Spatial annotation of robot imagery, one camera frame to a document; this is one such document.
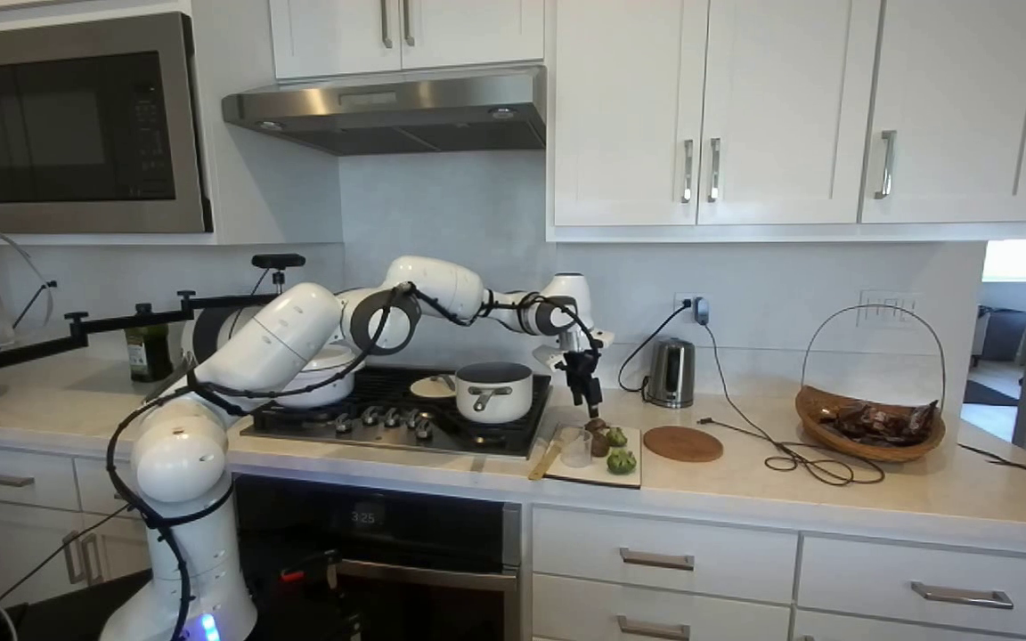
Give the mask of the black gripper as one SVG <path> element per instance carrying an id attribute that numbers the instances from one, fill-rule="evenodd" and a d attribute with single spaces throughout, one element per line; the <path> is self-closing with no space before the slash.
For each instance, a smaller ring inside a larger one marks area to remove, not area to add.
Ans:
<path id="1" fill-rule="evenodd" d="M 586 353 L 567 353 L 563 355 L 563 370 L 567 370 L 567 386 L 572 386 L 572 394 L 574 394 L 574 411 L 577 418 L 586 418 L 586 406 L 587 406 L 587 418 L 600 419 L 603 411 L 603 386 L 596 377 L 600 370 L 600 353 L 596 348 L 586 348 Z"/>

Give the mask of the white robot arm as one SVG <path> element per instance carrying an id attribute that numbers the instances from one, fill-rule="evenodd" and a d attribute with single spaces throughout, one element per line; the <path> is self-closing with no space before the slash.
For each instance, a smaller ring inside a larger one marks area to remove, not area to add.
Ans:
<path id="1" fill-rule="evenodd" d="M 558 276 L 537 292 L 497 292 L 471 266 L 396 256 L 377 289 L 294 284 L 113 429 L 106 474 L 145 524 L 150 581 L 110 614 L 102 641 L 245 641 L 254 634 L 257 606 L 240 563 L 227 429 L 286 394 L 308 394 L 296 375 L 330 345 L 347 348 L 330 386 L 351 377 L 369 355 L 404 353 L 426 314 L 458 327 L 493 316 L 516 335 L 554 335 L 574 404 L 600 413 L 603 333 L 582 276 Z"/>

